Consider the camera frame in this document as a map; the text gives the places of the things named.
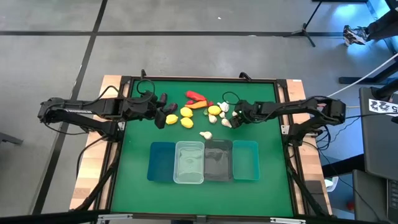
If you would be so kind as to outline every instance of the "black plastic container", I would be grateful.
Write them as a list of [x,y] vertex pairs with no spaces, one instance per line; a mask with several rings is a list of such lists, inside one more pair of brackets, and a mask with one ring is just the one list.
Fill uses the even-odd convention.
[[230,181],[232,179],[232,142],[210,139],[205,142],[205,180]]

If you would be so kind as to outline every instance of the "clear plastic container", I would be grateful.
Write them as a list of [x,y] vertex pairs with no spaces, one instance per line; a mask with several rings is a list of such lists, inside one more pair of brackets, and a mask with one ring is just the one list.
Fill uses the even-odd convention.
[[179,141],[175,145],[174,182],[201,184],[205,145],[202,142]]
[[259,145],[256,141],[234,141],[233,175],[236,180],[259,180]]

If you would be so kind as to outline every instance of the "sticker label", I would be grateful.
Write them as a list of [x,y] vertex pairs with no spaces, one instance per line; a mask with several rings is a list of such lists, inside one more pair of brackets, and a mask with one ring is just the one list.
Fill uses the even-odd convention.
[[88,111],[88,110],[70,110],[70,109],[65,109],[67,112],[71,113],[86,113],[86,114],[92,114],[93,112]]
[[[398,113],[398,105],[385,101],[369,99],[369,111],[375,113]],[[398,114],[386,114],[386,115],[398,116]]]

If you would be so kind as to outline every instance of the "plastic bin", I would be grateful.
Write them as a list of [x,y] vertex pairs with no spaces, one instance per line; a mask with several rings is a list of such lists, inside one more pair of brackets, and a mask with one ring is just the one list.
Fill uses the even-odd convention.
[[205,180],[230,181],[232,178],[232,142],[210,139],[205,142]]
[[179,141],[175,145],[174,182],[201,184],[205,145],[202,142]]
[[233,176],[236,180],[259,180],[259,145],[256,141],[234,141]]
[[174,142],[153,142],[150,145],[147,179],[156,182],[173,182],[174,158]]

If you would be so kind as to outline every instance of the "sneaker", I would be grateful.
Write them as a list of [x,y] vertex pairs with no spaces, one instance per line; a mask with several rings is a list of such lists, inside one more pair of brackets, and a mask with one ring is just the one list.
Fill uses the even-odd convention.
[[347,38],[344,37],[344,44],[348,47],[351,45],[351,42]]
[[365,32],[364,27],[358,27],[357,29],[352,29],[349,25],[344,26],[343,38],[349,44],[359,44],[365,45],[368,35]]

